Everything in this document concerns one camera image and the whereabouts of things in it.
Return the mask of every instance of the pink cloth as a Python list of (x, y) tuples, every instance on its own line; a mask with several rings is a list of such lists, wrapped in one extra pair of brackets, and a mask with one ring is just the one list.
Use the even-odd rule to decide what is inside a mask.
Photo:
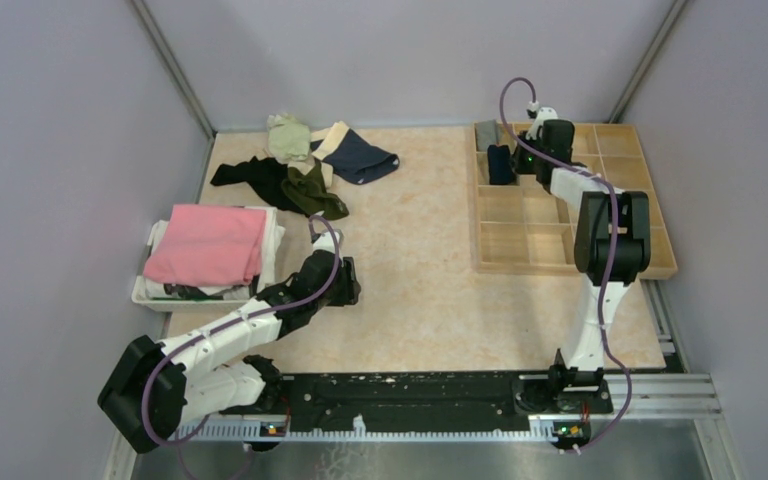
[(166, 234), (143, 275), (193, 287), (249, 285), (260, 274), (266, 211), (175, 205)]

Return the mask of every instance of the beige tile floor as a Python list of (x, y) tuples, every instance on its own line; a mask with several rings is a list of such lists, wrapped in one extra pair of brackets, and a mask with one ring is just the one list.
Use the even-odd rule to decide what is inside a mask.
[[(247, 353), (273, 358), (286, 373), (546, 368), (574, 317), (579, 278), (473, 270), (468, 127), (358, 133), (402, 160), (374, 183), (335, 177), (331, 189), (351, 211), (334, 225), (346, 234), (344, 255), (356, 260), (360, 303), (326, 308), (307, 327)], [(201, 203), (264, 204), (246, 184), (212, 187), (209, 180), (221, 163), (265, 156), (265, 145), (265, 133), (218, 135)], [(307, 221), (280, 212), (279, 222), (287, 235), (278, 272), (286, 276), (310, 253)], [(168, 334), (217, 316), (175, 313)], [(623, 300), (610, 340), (630, 367), (664, 366), (639, 284)]]

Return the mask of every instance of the white cloth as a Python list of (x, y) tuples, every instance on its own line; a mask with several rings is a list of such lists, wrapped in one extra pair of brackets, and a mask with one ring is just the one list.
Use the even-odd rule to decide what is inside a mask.
[[(266, 211), (266, 222), (263, 226), (263, 242), (260, 246), (261, 272), (257, 282), (257, 291), (274, 285), (275, 262), (278, 253), (278, 247), (281, 246), (281, 240), (284, 238), (284, 227), (278, 225), (277, 209), (275, 207), (245, 207)], [(151, 253), (160, 244), (160, 240), (166, 233), (169, 222), (161, 220), (157, 222), (157, 228), (152, 238)], [(251, 298), (251, 289), (248, 285), (191, 285), (198, 288), (205, 295), (222, 295), (224, 300), (248, 300)], [(162, 283), (158, 283), (148, 278), (145, 279), (145, 295), (148, 298), (175, 298), (180, 297), (166, 293), (166, 288)]]

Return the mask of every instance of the gray wall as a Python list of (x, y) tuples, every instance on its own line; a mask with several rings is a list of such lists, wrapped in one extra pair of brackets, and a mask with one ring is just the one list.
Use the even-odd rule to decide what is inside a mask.
[(0, 1), (0, 479), (99, 478), (151, 223), (206, 140), (123, 1)]
[(148, 1), (219, 130), (263, 130), (282, 111), (317, 126), (469, 123), (497, 117), (518, 75), (568, 118), (603, 120), (670, 3)]
[(693, 2), (632, 105), (710, 371), (750, 478), (768, 478), (768, 2)]

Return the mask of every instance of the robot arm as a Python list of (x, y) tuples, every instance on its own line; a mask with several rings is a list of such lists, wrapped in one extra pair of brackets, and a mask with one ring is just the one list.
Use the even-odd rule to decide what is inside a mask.
[[(575, 126), (558, 119), (552, 108), (534, 107), (533, 112), (529, 110), (534, 123), (525, 138), (520, 138), (571, 169), (528, 155), (520, 147), (513, 156), (512, 167), (519, 174), (533, 173), (548, 193), (579, 212), (574, 257), (576, 268), (582, 273), (581, 293), (572, 330), (556, 356), (556, 367), (563, 377), (559, 388), (596, 390), (604, 367), (598, 306), (610, 244), (610, 198), (607, 188), (593, 180), (595, 174), (572, 162)], [(637, 274), (648, 267), (650, 258), (648, 197), (643, 192), (615, 192), (620, 231), (611, 278), (605, 288), (602, 313), (606, 332), (613, 324), (620, 301)]]
[[(336, 234), (339, 246), (342, 234), (339, 231)], [(98, 404), (134, 450), (145, 453), (157, 447), (146, 433), (140, 410), (149, 374), (194, 338), (200, 337), (189, 348), (166, 360), (168, 364), (160, 370), (152, 386), (149, 418), (159, 436), (168, 438), (179, 425), (232, 406), (262, 404), (268, 409), (277, 401), (278, 393), (270, 385), (277, 384), (280, 373), (271, 360), (249, 356), (233, 365), (227, 362), (306, 326), (325, 306), (357, 303), (360, 284), (355, 276), (354, 261), (344, 257), (339, 259), (334, 281), (322, 295), (299, 304), (326, 284), (338, 249), (331, 236), (323, 234), (313, 238), (313, 250), (299, 272), (283, 283), (265, 288), (233, 312), (157, 343), (147, 336), (131, 342), (102, 389)], [(242, 321), (220, 328), (237, 319)]]

